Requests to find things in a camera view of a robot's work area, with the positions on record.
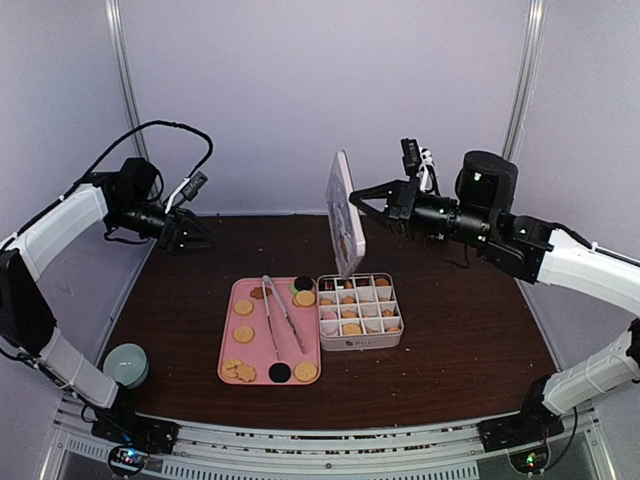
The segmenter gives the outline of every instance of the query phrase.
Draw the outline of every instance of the wooden table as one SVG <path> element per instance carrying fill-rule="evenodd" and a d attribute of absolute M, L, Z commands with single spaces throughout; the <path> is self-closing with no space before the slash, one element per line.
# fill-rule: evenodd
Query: wooden table
<path fill-rule="evenodd" d="M 138 411 L 256 428 L 421 425 L 517 410 L 553 362 L 514 280 L 456 244 L 411 242 L 364 221 L 360 272 L 392 275 L 406 329 L 392 349 L 323 352 L 304 387 L 231 386 L 217 375 L 232 284 L 335 273 L 326 217 L 210 218 L 220 248 L 153 252 L 110 340 L 141 345 L 151 370 Z"/>

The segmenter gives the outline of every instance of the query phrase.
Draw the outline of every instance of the pink tray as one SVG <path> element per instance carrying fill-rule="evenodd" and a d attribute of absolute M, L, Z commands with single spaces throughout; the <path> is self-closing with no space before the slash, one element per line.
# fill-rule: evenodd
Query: pink tray
<path fill-rule="evenodd" d="M 271 312 L 271 323 L 273 325 L 273 336 L 278 345 L 280 353 L 280 363 L 286 363 L 291 368 L 291 378 L 284 383 L 276 383 L 269 378 L 269 368 L 274 363 L 278 363 L 276 353 L 269 333 L 267 323 L 267 310 L 264 300 L 256 300 L 250 293 L 255 287 L 262 288 L 260 278 L 243 278 L 234 283 L 227 309 L 227 321 L 224 326 L 222 337 L 222 347 L 218 360 L 218 376 L 220 379 L 231 385 L 310 385 L 320 377 L 320 332 L 318 325 L 317 304 L 310 308 L 299 308 L 293 305 L 293 293 L 289 289 L 295 280 L 291 278 L 273 278 L 273 283 L 282 298 L 289 316 L 296 326 L 299 335 L 304 342 L 306 354 L 300 353 L 298 342 L 293 331 L 289 327 L 287 319 L 280 310 L 273 294 L 269 295 L 269 311 Z M 253 312 L 246 317 L 237 315 L 233 306 L 239 300 L 250 300 L 253 303 Z M 255 338 L 247 344 L 241 344 L 233 339 L 233 331 L 242 325 L 248 325 L 255 330 Z M 247 365 L 256 369 L 256 380 L 254 382 L 243 382 L 237 378 L 227 378 L 222 375 L 222 365 L 230 358 L 239 358 Z M 293 371 L 301 362 L 312 362 L 318 367 L 318 375 L 311 382 L 298 381 Z"/>

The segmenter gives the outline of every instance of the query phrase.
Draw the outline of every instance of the bowl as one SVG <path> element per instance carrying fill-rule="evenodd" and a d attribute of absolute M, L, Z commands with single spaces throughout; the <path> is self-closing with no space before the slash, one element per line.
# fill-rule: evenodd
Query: bowl
<path fill-rule="evenodd" d="M 149 374 L 149 360 L 142 347 L 135 343 L 125 343 L 109 352 L 102 371 L 127 388 L 136 388 Z"/>

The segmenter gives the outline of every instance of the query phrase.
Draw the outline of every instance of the metal tongs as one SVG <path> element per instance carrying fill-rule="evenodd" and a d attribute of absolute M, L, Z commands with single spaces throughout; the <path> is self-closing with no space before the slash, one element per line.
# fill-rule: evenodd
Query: metal tongs
<path fill-rule="evenodd" d="M 265 284 L 269 283 L 271 285 L 271 290 L 273 291 L 273 296 L 276 299 L 276 302 L 278 303 L 278 306 L 280 307 L 280 310 L 282 310 L 282 313 L 284 314 L 284 317 L 287 319 L 287 322 L 289 323 L 289 326 L 291 327 L 291 330 L 293 330 L 293 334 L 296 337 L 296 340 L 298 341 L 298 346 L 300 347 L 300 352 L 304 355 L 306 353 L 305 348 L 304 348 L 304 342 L 302 341 L 302 338 L 300 338 L 300 335 L 298 334 L 298 331 L 296 330 L 296 326 L 294 325 L 293 321 L 291 320 L 291 317 L 289 316 L 289 312 L 287 312 L 287 309 L 284 306 L 284 303 L 282 303 L 282 299 L 280 298 L 280 295 L 278 294 L 278 290 L 276 289 L 275 284 L 273 283 L 273 280 L 271 280 L 271 277 L 269 277 L 269 275 L 263 275 L 262 276 L 262 290 L 264 293 L 264 301 L 265 301 L 265 305 L 267 306 L 267 319 L 269 320 L 269 329 L 271 329 L 271 315 L 269 314 L 269 302 L 267 301 L 267 291 L 266 291 L 266 287 Z M 273 339 L 273 345 L 274 347 L 276 347 L 276 341 L 273 338 L 273 330 L 271 330 L 271 338 Z"/>

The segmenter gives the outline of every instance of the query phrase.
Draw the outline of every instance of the box lid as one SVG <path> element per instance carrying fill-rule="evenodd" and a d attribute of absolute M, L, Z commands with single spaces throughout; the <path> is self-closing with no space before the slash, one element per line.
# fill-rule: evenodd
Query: box lid
<path fill-rule="evenodd" d="M 353 192 L 351 171 L 344 150 L 336 152 L 327 183 L 331 241 L 340 277 L 346 279 L 362 261 L 366 242 L 358 209 L 349 203 Z"/>

